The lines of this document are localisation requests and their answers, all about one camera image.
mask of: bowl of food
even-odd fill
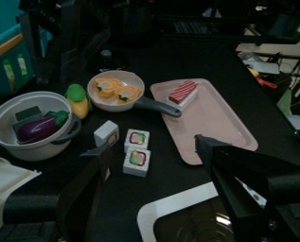
[[[177,108],[144,96],[145,82],[128,71],[100,73],[88,83],[88,93],[94,105],[109,112],[141,108],[163,112],[173,117],[181,116]]]
[[[68,112],[68,118],[54,132],[43,134],[42,139],[23,143],[18,141],[14,126],[18,124],[18,114],[31,107],[38,108],[43,117],[49,112]],[[57,93],[31,92],[17,96],[0,106],[0,146],[23,161],[43,161],[58,155],[80,132],[81,120],[73,114],[66,98]]]

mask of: white surface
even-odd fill
[[[219,195],[212,182],[146,204],[137,215],[144,242],[156,242],[153,225],[157,218],[212,199]]]
[[[243,63],[248,65],[249,68],[255,69],[260,73],[280,74],[280,68],[276,63],[262,62],[255,60],[244,60]]]
[[[3,208],[13,191],[39,175],[38,172],[10,164],[0,158],[0,227],[3,225]]]
[[[287,118],[295,128],[300,130],[300,115],[288,115]]]
[[[255,190],[252,190],[252,188],[244,182],[241,182],[240,179],[239,179],[239,181],[243,184],[243,187],[244,187],[245,191],[248,192],[248,194],[251,195],[251,197],[256,200],[258,204],[263,208],[266,208],[266,203],[267,203],[266,198]]]

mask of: black counter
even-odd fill
[[[183,78],[208,79],[255,136],[258,152],[300,164],[300,143],[294,135],[294,127],[227,46],[220,43],[163,41],[152,45],[114,48],[128,55],[128,70],[145,81],[148,97],[152,97],[153,83]],[[85,73],[77,82],[86,87],[92,77],[93,74]],[[31,84],[23,92],[49,90],[65,94],[69,84],[57,81],[42,87]],[[2,147],[0,156],[14,164],[43,173],[65,168],[78,162],[80,154],[96,146],[93,132],[106,120],[120,126],[121,139],[113,147],[110,177],[101,196],[92,240],[142,241],[136,220],[141,207],[211,181],[203,166],[184,163],[161,113],[137,109],[114,113],[94,108],[82,120],[80,136],[57,157],[27,163],[13,158]],[[145,178],[124,173],[128,129],[151,132],[151,170]]]

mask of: handle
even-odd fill
[[[81,119],[77,117],[76,114],[73,114],[73,121],[68,128],[68,131],[52,143],[54,145],[65,144],[69,140],[72,140],[78,135],[78,133],[81,132],[81,128],[82,128]]]
[[[268,86],[268,87],[271,87],[271,88],[274,88],[274,89],[278,88],[278,85],[276,85],[275,83],[272,83],[272,82],[270,82],[270,81],[267,81],[267,80],[264,80],[264,79],[262,79],[262,78],[258,78],[258,81],[259,81],[259,83],[260,83],[263,86]]]
[[[7,42],[0,44],[0,56],[10,51],[18,43],[21,43],[23,41],[23,35],[18,34],[17,36],[14,36]]]
[[[163,102],[159,102],[145,96],[141,96],[138,98],[138,100],[134,103],[134,108],[159,111],[172,117],[180,117],[183,115],[181,110],[179,110],[173,106],[171,106]]]

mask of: pink tray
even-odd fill
[[[187,79],[171,80],[151,86],[153,97],[165,102],[169,94]],[[196,78],[197,96],[183,112],[173,118],[163,114],[175,144],[185,163],[203,164],[196,154],[196,134],[213,137],[220,141],[249,150],[258,149],[258,142],[241,119],[213,87],[203,78]]]

